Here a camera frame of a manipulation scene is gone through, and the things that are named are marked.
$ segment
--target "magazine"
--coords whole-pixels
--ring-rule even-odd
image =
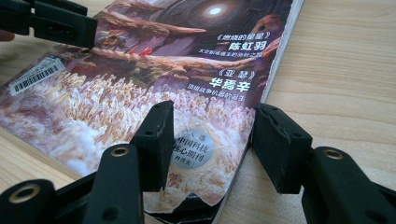
[[[116,0],[95,45],[57,45],[0,89],[0,126],[82,176],[172,100],[166,188],[144,193],[166,223],[213,222],[248,145],[303,1]]]

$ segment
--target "glowing light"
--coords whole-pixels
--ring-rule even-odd
[[[216,15],[216,14],[219,14],[220,12],[221,12],[221,8],[215,7],[215,8],[213,8],[213,9],[211,9],[209,13],[210,13],[211,15]]]

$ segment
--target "metal rivet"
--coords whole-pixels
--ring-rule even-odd
[[[341,154],[341,153],[339,153],[339,152],[337,152],[335,150],[332,150],[332,149],[325,149],[325,150],[323,150],[323,153],[327,157],[329,157],[331,159],[335,159],[335,160],[341,160],[341,159],[344,158],[343,154]]]
[[[37,184],[29,184],[17,189],[14,193],[9,196],[8,200],[11,203],[24,203],[33,199],[40,191],[40,186]]]
[[[129,152],[129,149],[127,147],[117,147],[111,151],[111,155],[113,157],[121,157],[121,156],[125,156],[126,154],[128,154],[128,152]]]

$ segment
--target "barcode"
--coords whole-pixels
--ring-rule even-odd
[[[17,84],[16,86],[14,86],[15,92],[18,91],[22,91],[23,89],[26,89],[27,87],[37,83],[38,81],[40,81],[41,79],[43,79],[44,77],[48,77],[52,74],[54,74],[55,72],[59,71],[58,67],[56,65],[39,72],[38,74],[32,76],[32,77],[28,77],[26,78],[26,80],[24,80],[23,82]]]

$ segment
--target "wooden surface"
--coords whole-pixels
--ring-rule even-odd
[[[110,0],[76,1],[90,15]],[[396,189],[396,1],[305,0],[267,103],[314,137],[352,156],[371,180]],[[0,82],[53,43],[18,36],[0,43]],[[0,191],[47,178],[78,176],[0,131]],[[248,151],[219,223],[305,223],[300,195],[278,195]]]

